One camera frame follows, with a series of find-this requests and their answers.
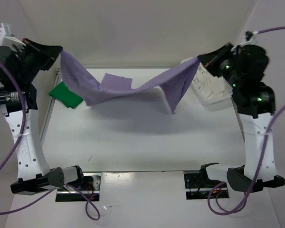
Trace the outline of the green t shirt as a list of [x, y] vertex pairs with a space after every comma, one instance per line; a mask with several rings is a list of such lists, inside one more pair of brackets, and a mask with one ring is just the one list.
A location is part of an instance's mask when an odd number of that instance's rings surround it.
[[52, 98], [59, 100], [65, 107], [75, 109], [78, 107], [83, 99], [71, 92], [64, 82], [58, 83], [49, 93]]

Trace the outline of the lavender t shirt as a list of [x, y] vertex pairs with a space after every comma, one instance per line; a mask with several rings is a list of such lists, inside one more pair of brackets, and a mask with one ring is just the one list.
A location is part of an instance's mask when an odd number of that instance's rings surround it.
[[60, 69], [66, 87], [80, 96], [87, 106], [106, 100], [137, 94], [159, 86], [165, 95], [169, 110], [173, 113], [190, 87], [200, 61], [193, 57], [150, 79], [138, 88], [132, 88], [131, 78], [105, 74], [98, 82], [71, 54], [61, 52]]

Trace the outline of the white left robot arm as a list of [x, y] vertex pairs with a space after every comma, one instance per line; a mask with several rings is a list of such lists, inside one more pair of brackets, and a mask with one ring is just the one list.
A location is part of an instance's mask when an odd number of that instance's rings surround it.
[[0, 109], [8, 123], [18, 161], [17, 181], [11, 192], [33, 195], [70, 185], [80, 190], [85, 177], [79, 166], [50, 168], [38, 133], [37, 90], [32, 81], [39, 71], [49, 70], [61, 46], [47, 46], [27, 38], [0, 38]]

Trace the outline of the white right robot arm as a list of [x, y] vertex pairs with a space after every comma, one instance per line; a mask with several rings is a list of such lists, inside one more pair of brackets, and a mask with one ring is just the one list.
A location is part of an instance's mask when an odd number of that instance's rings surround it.
[[245, 164], [229, 167], [220, 163], [201, 166], [199, 181], [204, 187], [226, 182], [239, 192], [258, 192], [285, 185], [274, 160], [272, 125], [276, 99], [271, 87], [262, 82], [269, 64], [265, 49], [257, 45], [225, 46], [198, 56], [213, 76], [223, 77], [232, 87], [232, 99], [243, 125]]

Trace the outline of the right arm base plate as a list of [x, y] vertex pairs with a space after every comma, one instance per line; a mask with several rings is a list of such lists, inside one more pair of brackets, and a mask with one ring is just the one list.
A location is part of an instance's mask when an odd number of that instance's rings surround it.
[[[217, 180], [210, 180], [207, 183], [202, 182], [199, 171], [185, 171], [183, 175], [187, 200], [206, 200], [211, 189], [220, 183]], [[216, 197], [218, 199], [229, 198], [226, 184], [216, 188], [210, 196], [211, 199]]]

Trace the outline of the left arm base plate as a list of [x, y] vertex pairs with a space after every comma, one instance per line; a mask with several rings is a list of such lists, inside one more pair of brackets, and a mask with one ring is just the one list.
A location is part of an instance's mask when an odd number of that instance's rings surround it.
[[[101, 187], [101, 173], [84, 172], [83, 183], [75, 184], [74, 186], [79, 189], [91, 201], [99, 201], [100, 187]], [[56, 193], [55, 202], [81, 202], [85, 199], [74, 189], [65, 186], [58, 189]]]

